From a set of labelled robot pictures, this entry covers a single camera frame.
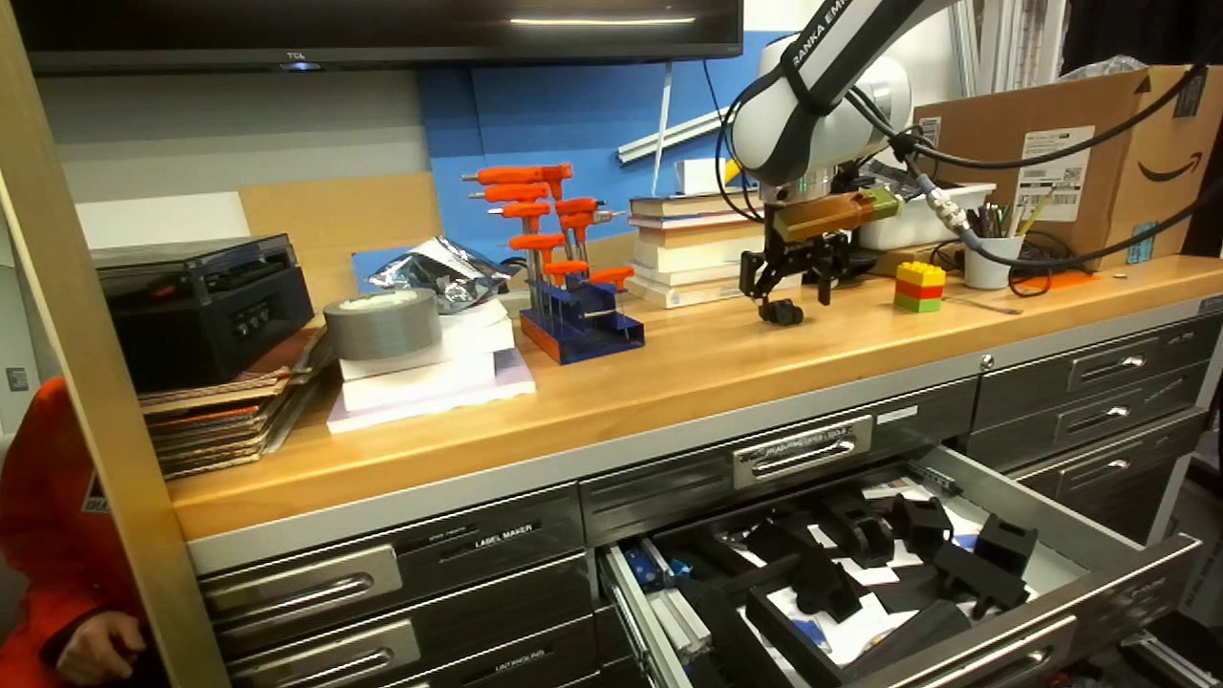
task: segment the black device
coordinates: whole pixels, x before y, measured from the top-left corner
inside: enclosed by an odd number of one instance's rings
[[[740,0],[16,0],[33,73],[740,54]]]
[[[313,318],[281,232],[99,249],[92,259],[137,389],[224,381]]]

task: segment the robotic arm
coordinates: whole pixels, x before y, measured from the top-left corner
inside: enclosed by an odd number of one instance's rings
[[[850,229],[893,212],[893,202],[875,195],[787,202],[787,187],[822,164],[842,167],[879,141],[875,132],[845,106],[845,94],[893,94],[893,86],[907,94],[907,77],[893,77],[879,54],[946,3],[950,0],[826,0],[803,34],[736,97],[729,146],[736,164],[765,183],[769,202],[765,254],[746,254],[740,291],[759,299],[765,323],[803,323],[798,306],[769,301],[769,291],[783,277],[808,277],[817,299],[830,301],[830,267],[845,259],[845,243],[836,246],[822,232]],[[908,120],[908,97],[882,106],[882,120]]]

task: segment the cardboard box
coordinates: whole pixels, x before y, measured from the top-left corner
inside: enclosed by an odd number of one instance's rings
[[[1091,79],[1062,79],[1019,94],[994,94],[979,101],[923,104],[917,125],[931,146],[972,161],[1016,161],[1033,153],[1066,151],[1115,123],[1137,114],[1165,97],[1188,65],[1151,65],[1137,73],[1113,73]],[[1183,212],[1198,183],[1220,136],[1223,73],[1207,69],[1172,104],[1159,106],[1135,132],[1115,136],[1086,153],[1034,167],[923,167],[940,183],[996,183],[994,202],[1033,232],[1066,243],[1077,255],[1128,243],[1135,229]],[[1144,264],[1151,255],[1175,255],[1188,223],[1175,223],[1159,243],[1131,254],[1113,254],[1100,264]]]

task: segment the white cup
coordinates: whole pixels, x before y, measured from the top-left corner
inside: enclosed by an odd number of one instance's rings
[[[1001,259],[1016,259],[1025,249],[1025,237],[979,237],[984,254]],[[964,282],[972,291],[1005,291],[1007,287],[1007,264],[994,264],[973,249],[964,249]]]

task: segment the red clothing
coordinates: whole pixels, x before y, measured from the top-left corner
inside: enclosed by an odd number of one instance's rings
[[[8,449],[0,471],[0,553],[30,580],[21,620],[0,643],[2,688],[54,688],[58,680],[38,650],[89,613],[141,615],[62,378],[33,395]]]

